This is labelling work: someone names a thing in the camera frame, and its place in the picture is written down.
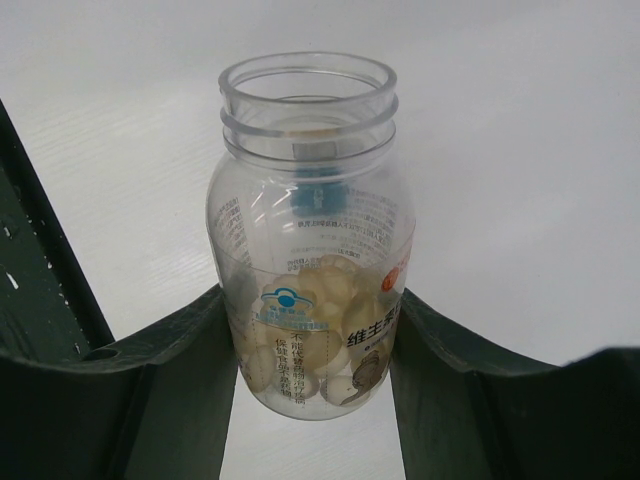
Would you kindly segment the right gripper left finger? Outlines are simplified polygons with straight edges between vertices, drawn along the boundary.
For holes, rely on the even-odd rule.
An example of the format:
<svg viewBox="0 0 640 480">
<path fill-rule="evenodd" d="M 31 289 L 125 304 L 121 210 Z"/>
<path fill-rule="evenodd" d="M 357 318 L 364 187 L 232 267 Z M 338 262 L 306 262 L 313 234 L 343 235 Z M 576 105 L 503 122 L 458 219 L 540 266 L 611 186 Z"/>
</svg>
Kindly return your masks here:
<svg viewBox="0 0 640 480">
<path fill-rule="evenodd" d="M 1 355 L 5 479 L 216 479 L 236 382 L 223 294 L 78 362 Z"/>
</svg>

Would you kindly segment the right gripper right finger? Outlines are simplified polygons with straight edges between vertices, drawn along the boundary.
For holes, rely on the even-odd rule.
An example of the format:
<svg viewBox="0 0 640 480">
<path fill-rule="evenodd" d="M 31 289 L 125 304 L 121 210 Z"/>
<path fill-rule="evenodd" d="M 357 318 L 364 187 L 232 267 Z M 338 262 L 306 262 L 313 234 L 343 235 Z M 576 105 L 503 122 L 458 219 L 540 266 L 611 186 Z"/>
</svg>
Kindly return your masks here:
<svg viewBox="0 0 640 480">
<path fill-rule="evenodd" d="M 639 352 L 566 366 L 507 350 L 402 297 L 391 381 L 410 479 L 635 479 Z"/>
</svg>

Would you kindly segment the grey pill box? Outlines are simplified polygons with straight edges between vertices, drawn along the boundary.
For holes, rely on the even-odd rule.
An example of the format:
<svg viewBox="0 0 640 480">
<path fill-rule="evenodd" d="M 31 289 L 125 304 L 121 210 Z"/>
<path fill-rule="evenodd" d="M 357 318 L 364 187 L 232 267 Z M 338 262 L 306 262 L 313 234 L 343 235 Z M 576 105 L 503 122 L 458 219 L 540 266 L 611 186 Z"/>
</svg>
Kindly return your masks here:
<svg viewBox="0 0 640 480">
<path fill-rule="evenodd" d="M 317 161 L 335 159 L 338 149 L 335 142 L 294 143 L 293 157 L 296 161 Z"/>
</svg>

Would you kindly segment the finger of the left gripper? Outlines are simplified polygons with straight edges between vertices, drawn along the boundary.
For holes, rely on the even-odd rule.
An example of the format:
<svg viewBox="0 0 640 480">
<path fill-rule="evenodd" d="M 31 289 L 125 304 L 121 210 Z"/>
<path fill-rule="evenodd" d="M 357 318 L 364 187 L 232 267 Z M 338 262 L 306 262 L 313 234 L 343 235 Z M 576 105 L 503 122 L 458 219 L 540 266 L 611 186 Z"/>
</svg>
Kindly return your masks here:
<svg viewBox="0 0 640 480">
<path fill-rule="evenodd" d="M 1 109 L 1 349 L 86 356 L 114 341 L 38 175 Z"/>
</svg>

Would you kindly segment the blue pill box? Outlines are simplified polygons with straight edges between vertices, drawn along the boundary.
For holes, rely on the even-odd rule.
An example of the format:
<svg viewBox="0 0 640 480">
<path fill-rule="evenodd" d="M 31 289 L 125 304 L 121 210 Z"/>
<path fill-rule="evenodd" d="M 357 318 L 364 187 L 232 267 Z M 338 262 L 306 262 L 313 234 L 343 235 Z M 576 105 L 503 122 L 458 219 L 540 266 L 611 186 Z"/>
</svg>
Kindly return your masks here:
<svg viewBox="0 0 640 480">
<path fill-rule="evenodd" d="M 341 175 L 335 168 L 296 170 L 290 200 L 294 215 L 307 218 L 342 212 L 347 206 L 348 185 Z"/>
</svg>

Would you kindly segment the clear pill bottle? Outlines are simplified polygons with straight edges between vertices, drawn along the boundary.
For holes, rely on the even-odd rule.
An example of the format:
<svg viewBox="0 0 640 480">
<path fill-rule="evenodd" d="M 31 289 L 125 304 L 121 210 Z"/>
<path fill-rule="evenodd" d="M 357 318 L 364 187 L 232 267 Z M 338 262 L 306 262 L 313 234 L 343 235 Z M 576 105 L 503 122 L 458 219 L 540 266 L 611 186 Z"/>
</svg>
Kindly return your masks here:
<svg viewBox="0 0 640 480">
<path fill-rule="evenodd" d="M 240 372 L 289 418 L 358 409 L 390 366 L 416 226 L 395 149 L 396 83 L 379 61 L 330 52 L 254 58 L 219 79 L 225 153 L 208 235 Z M 293 157 L 294 143 L 328 141 L 335 159 Z M 342 212 L 294 215 L 304 168 L 342 171 Z"/>
</svg>

